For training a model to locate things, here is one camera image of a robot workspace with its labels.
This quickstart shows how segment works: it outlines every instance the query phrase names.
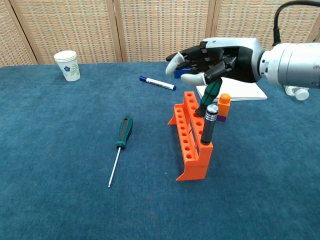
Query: plastic bottle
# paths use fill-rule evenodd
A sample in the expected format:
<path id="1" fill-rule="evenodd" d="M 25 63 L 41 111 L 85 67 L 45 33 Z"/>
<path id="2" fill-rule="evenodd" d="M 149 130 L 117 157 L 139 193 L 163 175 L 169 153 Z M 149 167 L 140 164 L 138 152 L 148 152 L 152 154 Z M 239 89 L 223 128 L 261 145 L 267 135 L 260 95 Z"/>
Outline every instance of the plastic bottle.
<path id="1" fill-rule="evenodd" d="M 285 93 L 289 96 L 295 96 L 299 101 L 306 100 L 309 97 L 309 88 L 300 86 L 284 86 Z"/>

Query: black cable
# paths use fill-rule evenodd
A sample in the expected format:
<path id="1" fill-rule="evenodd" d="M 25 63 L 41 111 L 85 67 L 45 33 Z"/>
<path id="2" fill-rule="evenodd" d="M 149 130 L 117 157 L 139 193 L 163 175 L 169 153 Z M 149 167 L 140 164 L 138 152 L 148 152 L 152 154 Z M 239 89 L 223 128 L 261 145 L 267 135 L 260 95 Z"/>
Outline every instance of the black cable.
<path id="1" fill-rule="evenodd" d="M 281 43 L 280 40 L 280 30 L 278 27 L 278 18 L 279 18 L 279 14 L 280 12 L 289 6 L 293 6 L 293 5 L 307 5 L 307 6 L 313 6 L 313 7 L 320 7 L 320 1 L 308 1 L 308 0 L 295 0 L 295 1 L 288 1 L 284 4 L 282 4 L 277 11 L 275 12 L 274 15 L 274 23 L 273 23 L 273 44 L 272 46 L 275 46 L 279 43 Z"/>

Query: screwdriver shaft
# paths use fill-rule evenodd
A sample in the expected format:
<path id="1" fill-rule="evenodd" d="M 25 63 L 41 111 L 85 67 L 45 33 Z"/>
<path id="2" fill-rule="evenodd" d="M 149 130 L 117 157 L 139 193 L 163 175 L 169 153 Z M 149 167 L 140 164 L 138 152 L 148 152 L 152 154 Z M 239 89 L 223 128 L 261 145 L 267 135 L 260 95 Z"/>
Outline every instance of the screwdriver shaft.
<path id="1" fill-rule="evenodd" d="M 110 177 L 110 180 L 109 180 L 108 188 L 110 188 L 111 182 L 112 182 L 112 178 L 114 177 L 114 173 L 115 173 L 115 170 L 116 170 L 116 166 L 117 166 L 120 150 L 121 150 L 121 147 L 118 147 L 118 153 L 117 153 L 115 161 L 114 161 L 114 165 L 113 165 L 111 177 Z"/>

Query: blue marker cap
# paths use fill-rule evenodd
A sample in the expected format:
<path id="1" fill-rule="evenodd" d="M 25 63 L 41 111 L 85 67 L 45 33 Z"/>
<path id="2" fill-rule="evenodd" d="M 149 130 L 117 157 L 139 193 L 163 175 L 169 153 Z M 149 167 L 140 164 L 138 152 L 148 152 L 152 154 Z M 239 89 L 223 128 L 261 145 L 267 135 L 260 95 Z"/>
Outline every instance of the blue marker cap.
<path id="1" fill-rule="evenodd" d="M 145 76 L 140 76 L 139 79 L 142 82 L 147 82 L 147 78 Z"/>

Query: green screwdriver handle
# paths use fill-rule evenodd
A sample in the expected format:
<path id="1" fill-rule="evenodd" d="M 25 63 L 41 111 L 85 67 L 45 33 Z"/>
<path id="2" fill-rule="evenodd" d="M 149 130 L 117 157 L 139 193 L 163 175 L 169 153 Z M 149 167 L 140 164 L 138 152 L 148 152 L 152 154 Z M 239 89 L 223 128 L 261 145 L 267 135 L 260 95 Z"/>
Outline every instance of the green screwdriver handle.
<path id="1" fill-rule="evenodd" d="M 121 147 L 122 149 L 126 148 L 127 141 L 132 132 L 132 117 L 127 115 L 121 122 L 119 137 L 115 145 Z"/>

